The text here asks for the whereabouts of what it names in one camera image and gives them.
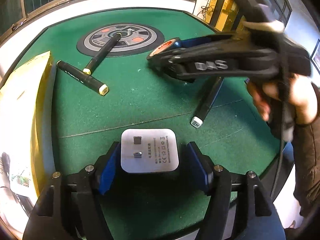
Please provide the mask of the person right forearm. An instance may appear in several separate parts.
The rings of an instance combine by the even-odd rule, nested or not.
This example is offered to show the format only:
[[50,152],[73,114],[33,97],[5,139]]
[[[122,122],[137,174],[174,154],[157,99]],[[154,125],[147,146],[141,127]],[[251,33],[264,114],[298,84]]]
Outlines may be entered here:
[[300,215],[307,217],[319,204],[319,88],[309,78],[292,80],[291,101],[297,118],[293,133],[296,185],[293,193]]

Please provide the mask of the person right hand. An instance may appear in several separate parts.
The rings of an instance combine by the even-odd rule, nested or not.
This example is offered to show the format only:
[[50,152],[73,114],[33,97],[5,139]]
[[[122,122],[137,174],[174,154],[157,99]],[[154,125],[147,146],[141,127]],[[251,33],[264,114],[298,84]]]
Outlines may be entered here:
[[280,88],[279,81],[268,81],[257,85],[252,80],[246,83],[247,91],[253,99],[258,113],[264,121],[268,121],[271,113],[275,111],[271,107],[270,100],[287,102],[295,107],[296,124],[307,125],[312,123],[318,116],[318,87],[311,82],[311,79],[293,74],[289,78],[289,92],[285,94]]

